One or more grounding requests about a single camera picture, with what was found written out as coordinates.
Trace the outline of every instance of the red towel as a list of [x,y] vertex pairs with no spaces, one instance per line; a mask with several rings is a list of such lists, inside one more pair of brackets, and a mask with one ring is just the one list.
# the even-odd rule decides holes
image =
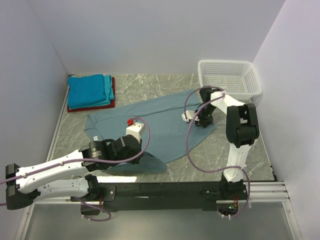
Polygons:
[[70,109],[69,106],[67,106],[67,111],[68,111],[68,113],[73,113],[73,112],[88,111],[88,110],[95,110],[95,109],[110,109],[110,108],[114,108],[115,107],[115,98],[116,98],[116,84],[115,84],[115,78],[114,77],[112,77],[112,91],[113,91],[114,99],[111,100],[111,103],[109,105],[83,107],[83,108],[77,108],[77,109]]

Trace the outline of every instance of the stack of folded towels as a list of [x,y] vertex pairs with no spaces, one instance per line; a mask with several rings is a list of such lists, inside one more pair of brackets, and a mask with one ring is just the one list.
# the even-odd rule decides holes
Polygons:
[[115,78],[111,75],[70,76],[68,84],[69,113],[115,107]]

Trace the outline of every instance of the white backdrop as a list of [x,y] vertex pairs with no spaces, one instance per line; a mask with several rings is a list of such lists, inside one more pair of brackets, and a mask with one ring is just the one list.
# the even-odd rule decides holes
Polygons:
[[75,73],[197,73],[253,61],[285,0],[28,0]]
[[254,65],[267,152],[304,240],[320,239],[320,2],[286,0]]
[[[67,73],[26,0],[0,1],[0,181],[6,165],[46,160]],[[0,203],[6,186],[0,187]],[[23,210],[0,207],[0,239],[15,237]]]

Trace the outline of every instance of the blue towel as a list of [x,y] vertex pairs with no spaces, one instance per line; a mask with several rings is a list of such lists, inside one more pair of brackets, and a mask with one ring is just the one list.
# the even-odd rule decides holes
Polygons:
[[109,100],[115,99],[114,91],[112,89],[112,76],[110,76],[110,94],[109,94]]
[[80,106],[80,107],[70,107],[69,106],[69,108],[71,110],[73,110],[73,109],[78,109],[78,108],[92,108],[92,107],[109,105],[111,103],[111,100],[113,100],[115,98],[114,92],[112,90],[112,76],[111,75],[103,76],[103,82],[104,82],[105,100],[99,101],[97,103],[90,104],[90,105]]
[[[124,136],[127,120],[132,117],[144,118],[150,127],[150,143],[139,164],[123,163],[108,170],[159,173],[166,170],[166,163],[183,157],[186,154],[185,142],[189,125],[182,120],[181,114],[184,112],[185,100],[192,91],[182,91],[88,114],[84,131],[92,141],[94,136],[98,136],[99,141],[116,140]],[[189,98],[187,110],[194,111],[199,104],[199,99],[193,94]],[[213,124],[206,128],[193,126],[189,136],[190,149],[195,148],[215,129]],[[141,137],[144,147],[146,130]]]
[[102,74],[69,77],[68,106],[70,109],[105,101],[105,80]]

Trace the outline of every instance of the teal towel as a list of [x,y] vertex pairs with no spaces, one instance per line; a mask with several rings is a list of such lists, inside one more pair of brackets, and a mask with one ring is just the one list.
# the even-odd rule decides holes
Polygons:
[[82,108],[83,106],[105,101],[105,80],[102,74],[69,77],[68,106],[70,109]]
[[92,108],[92,107],[109,105],[111,103],[111,100],[115,99],[114,92],[112,90],[112,76],[111,75],[103,76],[103,81],[104,81],[105,100],[94,103],[94,104],[90,104],[90,105],[80,106],[80,107],[69,106],[69,109],[73,110],[78,108]]

